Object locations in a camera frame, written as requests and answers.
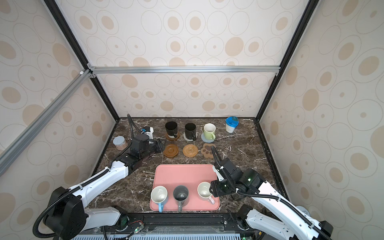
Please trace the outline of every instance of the mug handle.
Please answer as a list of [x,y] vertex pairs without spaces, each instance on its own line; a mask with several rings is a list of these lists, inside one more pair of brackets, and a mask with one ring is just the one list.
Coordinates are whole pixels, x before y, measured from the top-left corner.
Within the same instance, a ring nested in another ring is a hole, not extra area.
[[215,200],[212,197],[209,197],[209,200],[211,201],[212,204],[215,204]]
[[182,202],[177,202],[177,206],[178,206],[177,211],[181,212],[183,210]]
[[163,211],[163,204],[162,203],[159,203],[159,212],[162,212]]

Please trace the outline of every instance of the light green mug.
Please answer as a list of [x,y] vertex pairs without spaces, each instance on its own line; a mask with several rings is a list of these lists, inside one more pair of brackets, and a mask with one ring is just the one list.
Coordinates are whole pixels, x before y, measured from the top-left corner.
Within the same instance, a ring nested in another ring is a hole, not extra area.
[[216,131],[216,126],[213,125],[212,123],[207,123],[204,125],[204,137],[207,140],[215,140],[215,131]]

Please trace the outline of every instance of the brown coaster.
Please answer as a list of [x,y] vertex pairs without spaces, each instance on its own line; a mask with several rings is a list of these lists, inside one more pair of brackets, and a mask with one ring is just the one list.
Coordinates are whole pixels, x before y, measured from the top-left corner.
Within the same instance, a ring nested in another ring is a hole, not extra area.
[[214,145],[213,143],[204,143],[203,148],[200,150],[201,154],[203,154],[205,158],[214,158],[211,146],[216,147],[216,145]]
[[168,136],[168,134],[166,134],[166,138],[167,138],[167,140],[169,140],[169,141],[176,141],[177,139],[179,139],[179,137],[180,137],[180,132],[177,132],[177,137],[176,137],[176,138],[170,138],[170,137]]
[[179,147],[176,144],[168,144],[163,151],[164,156],[173,158],[179,153]]
[[199,152],[199,150],[197,149],[197,147],[193,144],[188,144],[186,145],[184,148],[183,148],[183,154],[186,156],[186,157],[194,157],[197,155],[197,153]]

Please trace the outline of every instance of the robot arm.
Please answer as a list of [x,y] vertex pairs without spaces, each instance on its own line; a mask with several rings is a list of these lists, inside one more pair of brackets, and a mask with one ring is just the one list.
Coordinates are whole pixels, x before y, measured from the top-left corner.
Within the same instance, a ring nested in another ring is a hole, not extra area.
[[[104,209],[85,209],[85,207],[108,187],[141,167],[143,161],[164,150],[163,142],[149,138],[152,133],[153,128],[139,133],[132,139],[129,152],[118,156],[109,167],[105,167],[91,178],[69,189],[59,187],[54,190],[47,209],[33,225],[33,234],[39,238],[58,235],[63,240],[69,240],[83,230],[100,226],[114,225],[115,229],[123,230],[128,220],[124,209],[118,206]],[[40,233],[38,225],[41,220],[54,233]]]
[[221,160],[214,147],[212,153],[215,158],[214,172],[218,178],[211,182],[210,192],[214,197],[233,193],[252,197],[281,220],[265,216],[256,209],[243,205],[237,217],[240,229],[258,229],[279,240],[330,240],[333,227],[328,222],[320,223],[300,211],[255,170],[247,169],[242,172],[228,158]]
[[[88,179],[69,188],[71,190],[80,186],[80,190],[74,192],[73,195],[80,197],[84,208],[88,206],[88,204],[100,193],[105,191],[118,180],[123,179],[129,175],[128,167],[126,167],[124,163],[120,161],[113,161],[111,168],[105,167],[105,169],[109,170],[109,172],[103,175],[101,178],[88,184],[87,186],[82,187],[81,185],[88,181]],[[100,171],[93,177],[100,175],[102,172],[103,171]]]

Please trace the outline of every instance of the dark marble surface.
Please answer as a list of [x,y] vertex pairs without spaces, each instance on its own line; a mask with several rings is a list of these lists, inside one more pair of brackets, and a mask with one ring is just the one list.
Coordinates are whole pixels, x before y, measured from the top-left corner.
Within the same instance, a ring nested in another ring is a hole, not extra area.
[[[230,134],[225,130],[225,119],[209,118],[209,119],[154,119],[154,118],[137,118],[133,119],[136,124],[141,127],[152,126],[154,128],[154,138],[165,139],[165,123],[175,121],[178,124],[178,129],[181,133],[184,132],[184,126],[188,122],[192,122],[197,126],[197,136],[200,136],[203,131],[203,126],[206,123],[213,123],[216,126],[216,140],[213,142],[216,145],[221,157],[223,154],[231,161],[245,171],[252,168],[262,174],[273,187],[275,181],[272,177],[271,170],[266,160],[259,136],[252,119],[239,119],[240,123],[236,127],[235,132]],[[130,129],[127,119],[121,119],[113,137],[124,136],[130,138]],[[167,158],[163,154],[156,154],[149,161],[143,163],[143,166],[137,169],[130,176],[116,182],[103,193],[97,196],[90,204],[89,208],[102,208],[111,205],[118,205],[131,213],[153,212],[149,207],[151,199],[151,190],[155,176],[156,167],[160,164],[212,164],[213,159],[206,159],[200,153],[204,142],[200,137],[194,142],[187,142],[182,136],[174,142],[180,148],[179,154],[174,158]],[[187,144],[195,144],[199,149],[199,153],[195,157],[185,157],[182,149]],[[108,149],[104,154],[98,172],[101,171],[108,163],[120,153],[113,145],[112,141],[108,145]],[[262,206],[251,198],[245,198],[240,201],[234,201],[230,195],[220,197],[220,208],[211,212],[237,212],[243,204],[253,206],[258,211],[261,211]]]

